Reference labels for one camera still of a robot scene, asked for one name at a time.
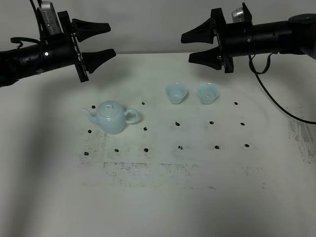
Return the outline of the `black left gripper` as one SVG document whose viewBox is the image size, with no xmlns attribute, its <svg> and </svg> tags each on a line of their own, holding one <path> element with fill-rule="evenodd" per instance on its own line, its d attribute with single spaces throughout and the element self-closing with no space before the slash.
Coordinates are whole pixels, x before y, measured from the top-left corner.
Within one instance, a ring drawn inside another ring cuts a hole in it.
<svg viewBox="0 0 316 237">
<path fill-rule="evenodd" d="M 90 37 L 107 33 L 111 30 L 111 27 L 108 23 L 94 23 L 78 19 L 72 19 L 71 23 L 67 11 L 58 12 L 57 14 L 79 79 L 81 82 L 86 82 L 89 79 L 82 64 L 82 59 L 86 70 L 92 74 L 103 63 L 114 58 L 116 52 L 114 49 L 106 49 L 98 52 L 83 52 L 81 54 L 77 40 L 82 42 Z"/>
</svg>

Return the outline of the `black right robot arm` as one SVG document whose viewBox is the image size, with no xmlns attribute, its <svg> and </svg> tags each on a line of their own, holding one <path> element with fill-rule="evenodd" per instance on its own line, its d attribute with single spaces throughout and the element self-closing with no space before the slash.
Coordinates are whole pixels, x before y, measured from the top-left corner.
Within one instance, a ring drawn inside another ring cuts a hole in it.
<svg viewBox="0 0 316 237">
<path fill-rule="evenodd" d="M 189 62 L 234 71 L 233 58 L 265 53 L 296 54 L 316 57 L 316 16 L 300 14 L 287 21 L 254 25 L 244 4 L 232 12 L 227 23 L 221 8 L 211 10 L 210 18 L 181 36 L 181 43 L 202 42 L 218 46 L 189 55 Z"/>
</svg>

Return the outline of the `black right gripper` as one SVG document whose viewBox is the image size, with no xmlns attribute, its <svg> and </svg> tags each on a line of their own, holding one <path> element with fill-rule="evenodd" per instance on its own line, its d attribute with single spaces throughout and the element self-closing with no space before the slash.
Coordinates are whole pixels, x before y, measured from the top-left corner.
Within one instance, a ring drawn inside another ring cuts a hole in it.
<svg viewBox="0 0 316 237">
<path fill-rule="evenodd" d="M 189 55 L 189 63 L 208 66 L 215 70 L 221 70 L 222 65 L 225 68 L 225 73 L 232 73 L 234 71 L 234 63 L 233 58 L 228 56 L 225 45 L 227 23 L 221 8 L 213 9 L 211 18 L 193 30 L 182 34 L 181 43 L 202 42 L 213 44 L 213 25 L 219 46 L 207 51 L 191 53 Z"/>
</svg>

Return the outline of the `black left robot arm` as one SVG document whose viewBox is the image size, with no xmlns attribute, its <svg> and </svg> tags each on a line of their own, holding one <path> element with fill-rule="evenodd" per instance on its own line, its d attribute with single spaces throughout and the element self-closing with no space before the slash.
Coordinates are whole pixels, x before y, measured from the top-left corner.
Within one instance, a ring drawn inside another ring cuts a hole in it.
<svg viewBox="0 0 316 237">
<path fill-rule="evenodd" d="M 18 80 L 74 65 L 81 82 L 88 81 L 103 63 L 116 56 L 113 49 L 81 52 L 79 42 L 111 30 L 108 23 L 70 19 L 67 11 L 37 12 L 41 16 L 40 39 L 11 38 L 16 49 L 0 53 L 0 85 L 9 86 Z"/>
</svg>

